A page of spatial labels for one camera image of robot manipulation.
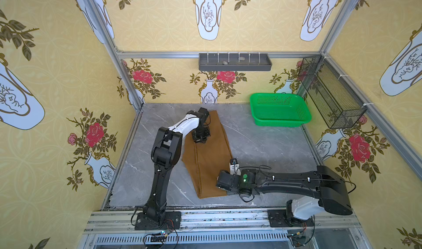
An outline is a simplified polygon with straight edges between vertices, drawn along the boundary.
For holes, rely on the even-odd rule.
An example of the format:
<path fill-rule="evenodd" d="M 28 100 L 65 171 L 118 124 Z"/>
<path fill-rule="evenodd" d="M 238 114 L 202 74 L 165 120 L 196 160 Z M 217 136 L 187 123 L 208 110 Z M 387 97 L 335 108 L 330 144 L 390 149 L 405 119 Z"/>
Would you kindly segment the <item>brown long pants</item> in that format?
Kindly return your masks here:
<path fill-rule="evenodd" d="M 225 196 L 226 191 L 216 187 L 222 170 L 229 170 L 233 158 L 229 140 L 218 112 L 210 112 L 210 134 L 205 143 L 195 143 L 192 134 L 185 137 L 182 161 L 190 173 L 198 198 Z"/>

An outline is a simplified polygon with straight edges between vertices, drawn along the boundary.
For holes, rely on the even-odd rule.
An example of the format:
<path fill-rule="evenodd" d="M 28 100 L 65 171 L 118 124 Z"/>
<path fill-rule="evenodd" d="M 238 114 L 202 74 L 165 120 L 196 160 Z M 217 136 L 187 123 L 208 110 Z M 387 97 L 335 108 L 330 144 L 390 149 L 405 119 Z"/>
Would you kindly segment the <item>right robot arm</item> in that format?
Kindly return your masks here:
<path fill-rule="evenodd" d="M 353 213 L 346 180 L 327 166 L 302 173 L 276 173 L 262 167 L 241 167 L 234 174 L 221 171 L 216 187 L 229 195 L 238 195 L 243 202 L 256 195 L 283 193 L 302 198 L 286 203 L 286 218 L 308 220 L 325 211 L 332 215 L 349 216 Z"/>

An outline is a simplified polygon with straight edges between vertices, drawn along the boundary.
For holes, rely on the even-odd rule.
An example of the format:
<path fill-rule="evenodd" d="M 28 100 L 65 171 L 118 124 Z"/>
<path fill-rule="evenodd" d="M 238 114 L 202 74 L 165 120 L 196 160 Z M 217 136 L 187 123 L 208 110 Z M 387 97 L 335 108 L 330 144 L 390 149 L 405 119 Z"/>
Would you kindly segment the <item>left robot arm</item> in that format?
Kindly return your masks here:
<path fill-rule="evenodd" d="M 210 137 L 206 108 L 189 111 L 178 123 L 166 128 L 160 127 L 151 151 L 154 177 L 149 198 L 142 208 L 143 215 L 150 221 L 162 225 L 165 222 L 167 189 L 174 166 L 181 156 L 183 139 L 192 134 L 193 142 L 206 143 Z"/>

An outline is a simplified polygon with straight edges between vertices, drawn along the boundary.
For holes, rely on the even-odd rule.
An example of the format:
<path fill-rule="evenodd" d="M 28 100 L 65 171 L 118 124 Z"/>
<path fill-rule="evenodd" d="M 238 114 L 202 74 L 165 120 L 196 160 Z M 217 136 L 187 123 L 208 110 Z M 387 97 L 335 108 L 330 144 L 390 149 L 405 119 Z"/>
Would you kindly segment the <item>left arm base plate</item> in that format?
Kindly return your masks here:
<path fill-rule="evenodd" d="M 162 217 L 152 218 L 144 213 L 139 213 L 135 222 L 135 230 L 179 230 L 181 224 L 181 212 L 165 212 Z"/>

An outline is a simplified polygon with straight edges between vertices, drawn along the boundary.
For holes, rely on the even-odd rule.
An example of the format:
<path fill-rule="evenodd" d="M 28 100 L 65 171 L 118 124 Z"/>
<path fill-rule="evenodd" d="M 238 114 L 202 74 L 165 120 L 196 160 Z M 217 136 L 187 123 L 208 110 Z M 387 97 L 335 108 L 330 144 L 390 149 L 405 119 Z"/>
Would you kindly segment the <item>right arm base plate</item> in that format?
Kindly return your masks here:
<path fill-rule="evenodd" d="M 292 210 L 287 209 L 270 209 L 267 211 L 268 220 L 272 228 L 276 227 L 314 227 L 314 220 L 302 220 L 293 216 Z"/>

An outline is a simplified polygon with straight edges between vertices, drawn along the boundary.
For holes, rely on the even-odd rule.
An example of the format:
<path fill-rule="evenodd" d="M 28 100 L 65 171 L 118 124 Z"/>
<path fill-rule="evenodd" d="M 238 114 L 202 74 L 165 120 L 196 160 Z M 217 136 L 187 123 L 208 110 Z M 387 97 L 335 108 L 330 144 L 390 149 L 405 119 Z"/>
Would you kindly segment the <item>green plastic basket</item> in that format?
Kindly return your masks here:
<path fill-rule="evenodd" d="M 306 102 L 295 94 L 254 93 L 249 102 L 257 126 L 296 128 L 312 120 Z"/>

